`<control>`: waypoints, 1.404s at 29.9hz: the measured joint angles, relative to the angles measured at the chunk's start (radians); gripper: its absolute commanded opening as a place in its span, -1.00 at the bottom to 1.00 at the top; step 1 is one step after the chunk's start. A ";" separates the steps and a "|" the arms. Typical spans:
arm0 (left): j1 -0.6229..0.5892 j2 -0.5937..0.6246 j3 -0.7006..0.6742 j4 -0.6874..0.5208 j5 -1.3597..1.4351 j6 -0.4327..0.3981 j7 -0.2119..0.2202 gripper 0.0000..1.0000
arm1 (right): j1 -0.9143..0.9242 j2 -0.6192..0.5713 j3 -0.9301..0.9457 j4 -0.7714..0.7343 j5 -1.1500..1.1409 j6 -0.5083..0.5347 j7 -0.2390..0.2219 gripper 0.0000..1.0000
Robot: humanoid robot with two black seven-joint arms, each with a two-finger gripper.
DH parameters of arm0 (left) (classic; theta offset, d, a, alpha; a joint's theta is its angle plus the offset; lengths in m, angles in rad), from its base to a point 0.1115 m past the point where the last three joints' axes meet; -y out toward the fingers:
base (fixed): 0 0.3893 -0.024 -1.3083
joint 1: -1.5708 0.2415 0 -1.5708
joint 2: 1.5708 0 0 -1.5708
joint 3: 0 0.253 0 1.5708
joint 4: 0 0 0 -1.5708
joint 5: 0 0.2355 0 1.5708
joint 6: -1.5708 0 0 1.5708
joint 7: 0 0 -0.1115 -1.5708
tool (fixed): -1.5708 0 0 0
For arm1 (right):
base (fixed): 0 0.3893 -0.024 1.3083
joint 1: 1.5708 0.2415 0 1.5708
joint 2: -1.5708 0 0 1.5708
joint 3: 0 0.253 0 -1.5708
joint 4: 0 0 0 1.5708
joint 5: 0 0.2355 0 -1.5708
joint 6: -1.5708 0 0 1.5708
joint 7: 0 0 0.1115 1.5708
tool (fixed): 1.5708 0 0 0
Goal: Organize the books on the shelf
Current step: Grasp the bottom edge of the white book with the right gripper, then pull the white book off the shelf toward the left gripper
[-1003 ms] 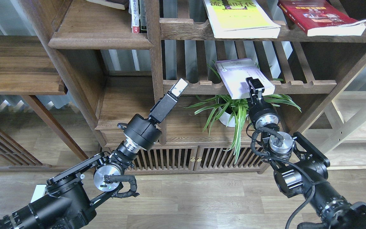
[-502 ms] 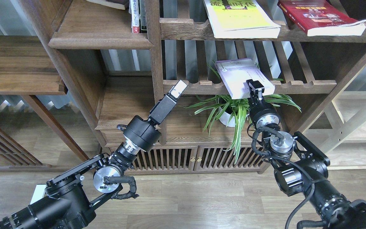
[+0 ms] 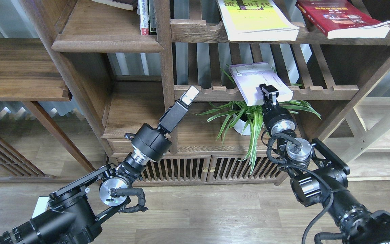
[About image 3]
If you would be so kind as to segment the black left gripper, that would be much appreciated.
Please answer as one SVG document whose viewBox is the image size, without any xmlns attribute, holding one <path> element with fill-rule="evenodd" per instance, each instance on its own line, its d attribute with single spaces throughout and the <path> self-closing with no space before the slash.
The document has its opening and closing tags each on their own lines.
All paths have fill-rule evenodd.
<svg viewBox="0 0 390 244">
<path fill-rule="evenodd" d="M 136 134 L 126 133 L 124 137 L 130 140 L 134 147 L 134 151 L 126 158 L 131 157 L 137 163 L 161 160 L 172 145 L 172 142 L 166 138 L 166 134 L 171 133 L 180 123 L 199 92 L 191 85 L 181 96 L 181 101 L 175 102 L 160 118 L 157 128 L 152 128 L 145 123 Z"/>
</svg>

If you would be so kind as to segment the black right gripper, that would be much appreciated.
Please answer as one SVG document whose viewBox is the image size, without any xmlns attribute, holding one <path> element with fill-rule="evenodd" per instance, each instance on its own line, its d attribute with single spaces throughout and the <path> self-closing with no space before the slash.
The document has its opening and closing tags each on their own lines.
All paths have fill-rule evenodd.
<svg viewBox="0 0 390 244">
<path fill-rule="evenodd" d="M 263 123 L 270 136 L 284 131 L 294 133 L 297 124 L 287 109 L 281 107 L 277 98 L 279 91 L 273 85 L 260 84 L 264 105 L 262 105 Z"/>
</svg>

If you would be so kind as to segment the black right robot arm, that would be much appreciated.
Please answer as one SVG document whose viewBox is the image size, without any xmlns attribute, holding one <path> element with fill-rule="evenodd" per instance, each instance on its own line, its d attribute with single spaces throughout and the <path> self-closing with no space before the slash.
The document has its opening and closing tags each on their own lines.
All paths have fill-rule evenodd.
<svg viewBox="0 0 390 244">
<path fill-rule="evenodd" d="M 302 236 L 305 243 L 310 228 L 326 212 L 339 227 L 339 233 L 320 232 L 315 243 L 341 240 L 344 244 L 390 244 L 390 213 L 368 211 L 348 190 L 350 168 L 319 139 L 298 138 L 297 124 L 288 110 L 277 102 L 279 91 L 261 84 L 263 121 L 270 138 L 268 159 L 290 176 L 291 189 L 305 207 L 322 204 L 323 210 L 308 224 Z"/>
</svg>

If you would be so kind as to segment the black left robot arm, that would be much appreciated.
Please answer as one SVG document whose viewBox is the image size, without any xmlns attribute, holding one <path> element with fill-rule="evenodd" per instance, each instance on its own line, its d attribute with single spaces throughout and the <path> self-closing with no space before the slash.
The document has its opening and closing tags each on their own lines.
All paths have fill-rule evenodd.
<svg viewBox="0 0 390 244">
<path fill-rule="evenodd" d="M 134 148 L 115 168 L 105 165 L 50 194 L 49 209 L 0 235 L 0 244 L 88 244 L 102 232 L 102 223 L 114 214 L 145 212 L 145 193 L 133 188 L 147 162 L 158 162 L 172 143 L 166 138 L 199 94 L 191 86 L 160 118 L 125 138 Z"/>
</svg>

